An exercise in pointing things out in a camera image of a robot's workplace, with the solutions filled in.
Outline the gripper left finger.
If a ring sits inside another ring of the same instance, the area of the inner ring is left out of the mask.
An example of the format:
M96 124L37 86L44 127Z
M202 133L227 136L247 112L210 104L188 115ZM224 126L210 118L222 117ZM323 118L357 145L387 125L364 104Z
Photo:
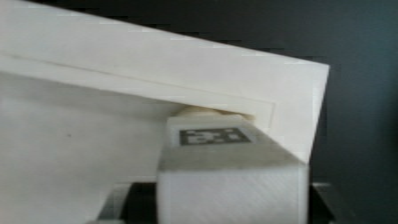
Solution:
M154 182L115 185L99 210L96 224L158 224Z

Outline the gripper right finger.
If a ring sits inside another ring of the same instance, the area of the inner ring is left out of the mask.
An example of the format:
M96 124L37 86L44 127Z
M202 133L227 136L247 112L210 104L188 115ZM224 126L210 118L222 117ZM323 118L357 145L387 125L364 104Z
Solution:
M353 214L330 183L313 182L309 187L307 224L353 224Z

